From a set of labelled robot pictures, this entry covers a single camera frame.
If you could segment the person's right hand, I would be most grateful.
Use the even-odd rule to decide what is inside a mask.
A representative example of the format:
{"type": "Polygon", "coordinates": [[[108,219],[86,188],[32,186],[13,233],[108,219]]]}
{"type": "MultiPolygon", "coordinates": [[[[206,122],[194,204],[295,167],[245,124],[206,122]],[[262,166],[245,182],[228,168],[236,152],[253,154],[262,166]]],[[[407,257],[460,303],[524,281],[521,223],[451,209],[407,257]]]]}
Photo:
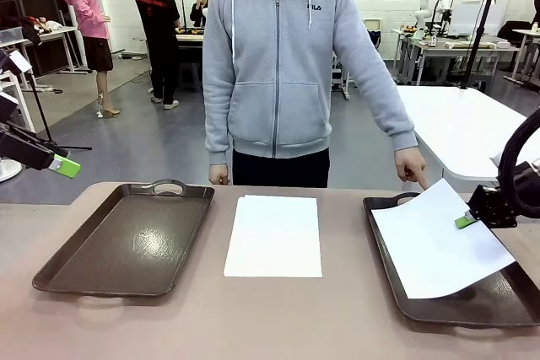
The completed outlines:
{"type": "Polygon", "coordinates": [[[208,180],[213,185],[228,185],[230,183],[228,165],[211,164],[208,171],[208,180]]]}

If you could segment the person's left hand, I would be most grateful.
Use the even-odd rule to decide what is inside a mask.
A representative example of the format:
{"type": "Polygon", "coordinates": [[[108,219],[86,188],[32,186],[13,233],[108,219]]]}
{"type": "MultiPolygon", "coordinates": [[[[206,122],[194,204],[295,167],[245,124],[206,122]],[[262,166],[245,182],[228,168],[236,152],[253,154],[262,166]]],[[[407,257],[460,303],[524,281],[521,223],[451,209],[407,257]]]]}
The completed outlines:
{"type": "Polygon", "coordinates": [[[424,172],[426,163],[417,147],[396,151],[394,159],[397,176],[403,183],[418,183],[423,190],[429,188],[424,172]]]}

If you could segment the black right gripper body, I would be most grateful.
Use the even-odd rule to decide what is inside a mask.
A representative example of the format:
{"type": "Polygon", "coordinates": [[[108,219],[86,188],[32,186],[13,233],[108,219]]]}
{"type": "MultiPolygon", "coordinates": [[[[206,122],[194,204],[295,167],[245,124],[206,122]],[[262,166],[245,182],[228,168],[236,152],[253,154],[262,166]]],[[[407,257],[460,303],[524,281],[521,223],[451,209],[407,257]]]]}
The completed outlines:
{"type": "Polygon", "coordinates": [[[505,201],[499,187],[478,185],[469,202],[467,218],[483,222],[488,228],[516,228],[516,214],[505,201]]]}

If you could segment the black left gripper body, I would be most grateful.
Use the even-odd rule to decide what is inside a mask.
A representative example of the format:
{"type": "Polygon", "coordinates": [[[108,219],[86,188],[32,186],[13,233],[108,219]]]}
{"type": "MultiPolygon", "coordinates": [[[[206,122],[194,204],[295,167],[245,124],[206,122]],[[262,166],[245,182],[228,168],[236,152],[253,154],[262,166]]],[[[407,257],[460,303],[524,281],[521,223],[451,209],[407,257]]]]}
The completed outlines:
{"type": "Polygon", "coordinates": [[[1,157],[15,160],[25,168],[33,163],[33,132],[12,122],[1,124],[1,157]]]}

